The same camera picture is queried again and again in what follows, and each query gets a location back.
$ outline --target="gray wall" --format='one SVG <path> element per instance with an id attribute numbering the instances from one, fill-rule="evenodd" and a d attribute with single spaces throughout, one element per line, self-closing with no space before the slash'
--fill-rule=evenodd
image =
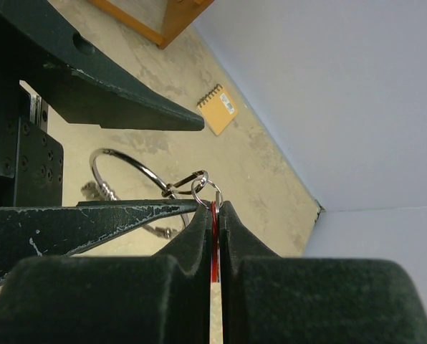
<path id="1" fill-rule="evenodd" d="M 196 28 L 325 208 L 427 206 L 427 0 L 215 0 Z"/>
<path id="2" fill-rule="evenodd" d="M 427 207 L 322 214 L 304 256 L 398 262 L 415 282 L 427 311 Z"/>

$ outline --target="white label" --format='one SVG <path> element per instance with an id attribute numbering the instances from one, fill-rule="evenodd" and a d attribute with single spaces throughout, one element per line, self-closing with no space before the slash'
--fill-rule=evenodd
<path id="1" fill-rule="evenodd" d="M 220 99 L 225 105 L 226 109 L 228 109 L 229 114 L 232 115 L 234 113 L 234 107 L 229 101 L 228 97 L 224 93 L 221 93 Z"/>

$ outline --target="spiral notebook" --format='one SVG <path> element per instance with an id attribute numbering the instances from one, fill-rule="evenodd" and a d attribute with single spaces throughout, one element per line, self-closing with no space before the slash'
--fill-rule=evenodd
<path id="1" fill-rule="evenodd" d="M 220 84 L 199 100 L 197 108 L 215 135 L 220 135 L 238 113 L 236 104 Z"/>

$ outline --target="wooden furniture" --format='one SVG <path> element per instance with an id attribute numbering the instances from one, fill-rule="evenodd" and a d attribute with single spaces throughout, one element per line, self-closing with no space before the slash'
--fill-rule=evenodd
<path id="1" fill-rule="evenodd" d="M 166 48 L 204 9 L 214 2 L 214 0 L 168 0 L 163 17 L 162 32 L 157 32 L 109 0 L 89 1 L 154 42 L 160 49 Z"/>

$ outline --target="red object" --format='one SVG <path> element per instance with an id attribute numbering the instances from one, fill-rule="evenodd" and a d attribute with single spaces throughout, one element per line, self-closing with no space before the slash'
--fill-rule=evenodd
<path id="1" fill-rule="evenodd" d="M 219 271 L 219 225 L 217 223 L 215 202 L 211 203 L 212 211 L 212 267 L 211 267 L 211 281 L 220 282 Z"/>

